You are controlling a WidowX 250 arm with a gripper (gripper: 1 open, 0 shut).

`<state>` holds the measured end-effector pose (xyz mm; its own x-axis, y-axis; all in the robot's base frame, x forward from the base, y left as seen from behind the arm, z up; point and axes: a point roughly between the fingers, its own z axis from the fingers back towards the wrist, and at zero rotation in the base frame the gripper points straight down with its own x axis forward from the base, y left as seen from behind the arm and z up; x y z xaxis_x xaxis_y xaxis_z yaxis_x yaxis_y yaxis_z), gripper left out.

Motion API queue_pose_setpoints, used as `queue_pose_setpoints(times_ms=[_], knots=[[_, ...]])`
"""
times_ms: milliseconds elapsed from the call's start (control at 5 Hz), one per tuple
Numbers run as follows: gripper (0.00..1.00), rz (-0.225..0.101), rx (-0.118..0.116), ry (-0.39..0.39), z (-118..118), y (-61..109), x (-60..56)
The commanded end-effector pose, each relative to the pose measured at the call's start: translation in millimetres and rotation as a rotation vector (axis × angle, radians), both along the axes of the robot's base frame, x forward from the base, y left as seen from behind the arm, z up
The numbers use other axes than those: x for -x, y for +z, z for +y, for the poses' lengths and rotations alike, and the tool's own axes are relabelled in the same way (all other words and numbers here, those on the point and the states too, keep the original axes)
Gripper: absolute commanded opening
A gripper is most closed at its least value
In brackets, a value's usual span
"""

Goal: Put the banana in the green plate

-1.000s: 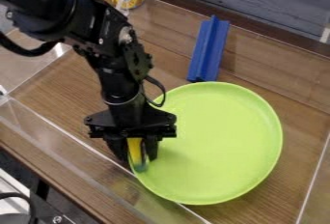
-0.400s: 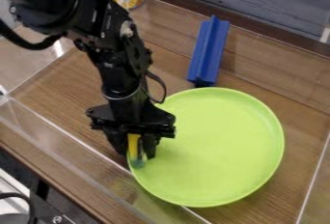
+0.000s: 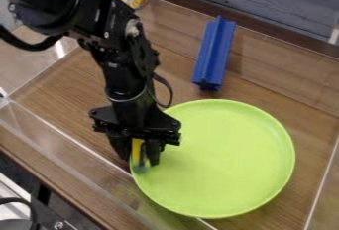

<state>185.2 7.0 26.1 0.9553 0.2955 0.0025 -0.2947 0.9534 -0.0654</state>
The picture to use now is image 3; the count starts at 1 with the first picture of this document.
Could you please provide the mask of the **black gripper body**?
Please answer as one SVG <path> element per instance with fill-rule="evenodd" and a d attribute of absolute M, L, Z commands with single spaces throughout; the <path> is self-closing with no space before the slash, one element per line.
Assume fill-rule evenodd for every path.
<path fill-rule="evenodd" d="M 88 111 L 94 130 L 106 134 L 114 146 L 130 144 L 132 139 L 159 140 L 162 144 L 180 145 L 182 123 L 155 105 L 144 114 L 128 110 L 115 113 L 111 106 Z"/>

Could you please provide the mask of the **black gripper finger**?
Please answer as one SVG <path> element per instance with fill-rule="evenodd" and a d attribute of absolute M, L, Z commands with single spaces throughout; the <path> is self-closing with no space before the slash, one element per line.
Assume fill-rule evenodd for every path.
<path fill-rule="evenodd" d="M 160 162 L 160 153 L 164 150 L 166 144 L 160 140 L 150 139 L 146 141 L 146 156 L 150 165 L 156 166 Z"/>
<path fill-rule="evenodd" d="M 116 154 L 127 161 L 131 154 L 131 137 L 126 133 L 108 132 L 107 138 Z"/>

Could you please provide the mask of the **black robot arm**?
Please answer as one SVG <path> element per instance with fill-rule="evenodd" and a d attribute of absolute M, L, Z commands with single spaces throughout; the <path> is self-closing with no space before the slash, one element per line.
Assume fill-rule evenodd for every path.
<path fill-rule="evenodd" d="M 78 40 L 102 69 L 111 104 L 88 112 L 118 155 L 135 165 L 156 166 L 168 145 L 180 144 L 180 122 L 163 112 L 154 83 L 159 52 L 146 38 L 135 10 L 122 0 L 8 0 L 8 10 L 46 38 L 30 44 L 0 25 L 0 40 L 31 52 L 58 40 Z"/>

